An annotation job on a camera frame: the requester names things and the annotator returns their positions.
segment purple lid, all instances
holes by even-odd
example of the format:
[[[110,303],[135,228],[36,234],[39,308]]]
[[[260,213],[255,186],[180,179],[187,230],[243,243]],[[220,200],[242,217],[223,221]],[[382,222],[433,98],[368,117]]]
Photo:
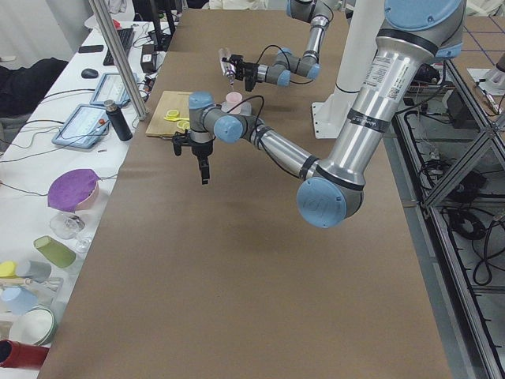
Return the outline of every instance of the purple lid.
[[[99,176],[90,168],[66,172],[50,185],[47,205],[63,212],[75,212],[79,203],[93,194],[98,181]]]

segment white bowl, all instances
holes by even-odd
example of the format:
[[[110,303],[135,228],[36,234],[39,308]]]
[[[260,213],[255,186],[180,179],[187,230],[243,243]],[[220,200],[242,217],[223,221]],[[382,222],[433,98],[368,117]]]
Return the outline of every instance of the white bowl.
[[[41,345],[55,330],[53,313],[46,308],[35,308],[20,316],[13,322],[9,331],[9,339]]]

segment phone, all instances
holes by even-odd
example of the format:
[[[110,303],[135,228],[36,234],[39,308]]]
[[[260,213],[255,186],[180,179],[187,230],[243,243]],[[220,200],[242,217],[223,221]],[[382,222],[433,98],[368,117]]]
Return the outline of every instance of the phone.
[[[79,52],[82,53],[99,53],[103,50],[103,45],[87,45],[79,47]]]

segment red cup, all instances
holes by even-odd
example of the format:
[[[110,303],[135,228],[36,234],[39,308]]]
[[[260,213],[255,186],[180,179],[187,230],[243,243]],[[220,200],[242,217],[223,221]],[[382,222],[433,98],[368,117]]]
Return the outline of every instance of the red cup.
[[[0,367],[38,370],[49,349],[11,340],[0,341]]]

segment white table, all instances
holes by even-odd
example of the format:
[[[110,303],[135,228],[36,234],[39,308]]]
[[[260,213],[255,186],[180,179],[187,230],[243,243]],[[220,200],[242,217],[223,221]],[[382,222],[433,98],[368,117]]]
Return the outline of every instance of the white table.
[[[135,28],[134,40],[152,30],[151,23],[145,22],[122,22],[124,28]],[[146,39],[138,41],[129,52],[129,62],[139,81],[144,79],[140,67],[141,45]],[[83,45],[104,44],[103,37],[97,30],[93,30]],[[103,66],[103,58],[107,47],[100,53],[75,54],[65,68],[62,75],[54,83],[48,95],[51,93],[66,91],[76,88],[95,88],[99,83],[102,73],[117,72],[115,66]],[[158,57],[158,65],[161,64],[164,54]],[[93,68],[99,72],[96,79],[83,79],[80,75],[85,68]],[[52,96],[44,100],[35,110],[30,120],[52,119],[64,122],[75,110],[77,105],[89,103],[92,97],[91,91],[69,92]],[[123,114],[134,132],[138,123],[137,115],[133,106],[123,108]],[[126,152],[129,141],[123,142],[112,128],[110,132],[92,149],[81,150],[75,148],[61,148],[51,143],[56,134],[58,124],[53,122],[34,122],[27,124],[14,140],[15,144],[28,146],[32,138],[35,138],[30,148],[22,149],[11,145],[3,157],[0,157],[0,181],[22,190],[47,193],[51,183],[60,175],[77,168],[91,168],[101,178],[113,176],[118,173]],[[33,156],[17,162],[7,162],[33,154]],[[89,210],[78,211],[77,215],[85,222],[84,236],[93,236],[98,227],[99,220],[107,204],[107,200],[114,188],[115,179],[107,179],[99,182],[99,196]],[[33,247],[33,241],[43,235],[65,243],[69,248],[75,248],[76,240],[61,240],[56,237],[49,227],[50,219],[58,211],[47,206],[47,197],[26,194],[14,189],[0,186],[0,233],[2,236],[2,248],[0,249],[0,262],[22,261],[32,259],[46,261],[44,256]],[[52,276],[64,279],[62,290],[56,299],[57,319],[61,319],[65,305],[71,295],[74,280],[71,280],[66,272],[53,265]],[[19,369],[0,369],[3,379],[29,379],[37,376],[37,371]]]

